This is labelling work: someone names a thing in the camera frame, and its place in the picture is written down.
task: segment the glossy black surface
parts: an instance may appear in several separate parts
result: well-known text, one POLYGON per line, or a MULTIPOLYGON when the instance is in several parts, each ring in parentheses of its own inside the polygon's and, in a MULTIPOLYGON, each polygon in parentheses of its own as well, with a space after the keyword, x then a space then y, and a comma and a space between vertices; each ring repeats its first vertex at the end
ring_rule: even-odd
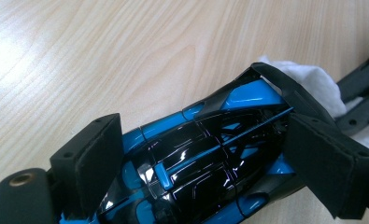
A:
POLYGON ((267 174, 268 165, 280 154, 286 119, 266 123, 236 137, 285 109, 286 105, 274 105, 219 112, 148 139, 126 154, 122 162, 133 163, 142 179, 141 187, 128 189, 120 174, 102 206, 107 202, 113 203, 113 207, 120 206, 139 191, 144 198, 114 212, 110 212, 113 207, 105 209, 104 214, 115 213, 112 219, 105 220, 136 222, 133 216, 142 200, 152 204, 157 222, 202 222, 213 216, 267 174), (173 183, 169 190, 163 188, 153 170, 159 163, 173 183))

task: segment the screw hole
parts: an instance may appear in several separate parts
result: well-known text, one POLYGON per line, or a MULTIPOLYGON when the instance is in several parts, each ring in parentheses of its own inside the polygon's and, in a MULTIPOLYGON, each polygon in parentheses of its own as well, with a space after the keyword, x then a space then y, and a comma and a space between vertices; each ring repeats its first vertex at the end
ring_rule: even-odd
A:
POLYGON ((355 119, 351 119, 349 121, 349 124, 352 125, 352 126, 355 126, 357 124, 357 121, 355 119))
POLYGON ((72 156, 73 156, 72 152, 66 152, 66 153, 63 154, 63 157, 65 157, 65 158, 70 158, 72 156))
POLYGON ((22 185, 25 185, 25 184, 29 183, 30 181, 32 181, 34 177, 35 176, 31 173, 18 175, 18 176, 13 177, 9 181, 9 185, 12 186, 12 187, 22 186, 22 185))

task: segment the blue stripe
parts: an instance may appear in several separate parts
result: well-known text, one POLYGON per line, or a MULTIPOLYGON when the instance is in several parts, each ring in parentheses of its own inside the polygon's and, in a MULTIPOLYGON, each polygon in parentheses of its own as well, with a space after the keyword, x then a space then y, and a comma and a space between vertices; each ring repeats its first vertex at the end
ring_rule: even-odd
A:
POLYGON ((272 164, 271 168, 268 170, 267 173, 269 175, 284 175, 284 174, 293 174, 294 171, 284 159, 283 154, 280 154, 280 156, 272 164))
POLYGON ((83 220, 65 220, 64 214, 61 214, 61 219, 59 224, 100 224, 99 219, 97 219, 96 214, 93 217, 83 219, 83 220))
POLYGON ((207 219, 204 223, 216 224, 216 223, 239 223, 244 217, 240 213, 236 202, 229 203, 224 208, 222 208, 216 215, 207 219))
POLYGON ((242 210, 245 216, 253 215, 257 209, 264 206, 267 203, 265 197, 261 195, 251 195, 249 197, 239 197, 237 204, 239 204, 240 210, 242 210))
POLYGON ((123 142, 123 153, 126 154, 130 150, 134 149, 138 145, 140 145, 142 142, 144 142, 143 134, 141 133, 139 128, 136 128, 134 130, 131 130, 130 132, 124 134, 122 136, 122 142, 123 142))
POLYGON ((172 180, 169 178, 169 175, 167 174, 166 170, 164 169, 163 163, 158 163, 154 167, 155 173, 158 176, 162 187, 165 190, 169 190, 173 187, 172 180))
POLYGON ((187 120, 184 119, 181 111, 175 114, 169 115, 164 117, 163 119, 158 119, 153 121, 152 123, 146 124, 142 126, 141 129, 143 130, 143 134, 147 139, 150 139, 152 136, 155 136, 159 133, 163 133, 173 127, 178 126, 186 122, 187 120))
POLYGON ((135 209, 138 222, 140 224, 152 224, 155 223, 155 217, 152 213, 152 205, 149 201, 145 200, 141 202, 135 209))
POLYGON ((191 108, 185 108, 183 109, 183 116, 187 120, 193 120, 196 114, 199 113, 204 108, 203 103, 199 103, 191 108))
POLYGON ((263 79, 234 89, 221 109, 284 104, 282 97, 263 79))
POLYGON ((256 153, 258 151, 257 147, 251 147, 251 148, 245 148, 242 152, 242 155, 240 155, 240 159, 244 160, 245 158, 253 155, 254 153, 256 153))

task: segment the wooden table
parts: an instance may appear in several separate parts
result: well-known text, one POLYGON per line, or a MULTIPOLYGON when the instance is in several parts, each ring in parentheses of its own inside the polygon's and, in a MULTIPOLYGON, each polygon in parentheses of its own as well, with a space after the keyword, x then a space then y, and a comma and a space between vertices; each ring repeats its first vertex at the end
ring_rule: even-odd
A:
MULTIPOLYGON (((127 132, 262 55, 339 80, 369 55, 369 1, 0 1, 0 181, 49 169, 93 119, 120 112, 127 132)), ((247 222, 358 223, 333 220, 309 189, 247 222)))

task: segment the black clamp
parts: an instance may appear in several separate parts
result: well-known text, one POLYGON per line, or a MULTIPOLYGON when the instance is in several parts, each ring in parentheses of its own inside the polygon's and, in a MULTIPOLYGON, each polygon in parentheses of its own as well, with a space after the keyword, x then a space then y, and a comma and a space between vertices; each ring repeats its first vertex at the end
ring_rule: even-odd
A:
POLYGON ((343 133, 357 133, 369 124, 369 59, 337 84, 345 104, 362 97, 358 105, 336 122, 343 133))

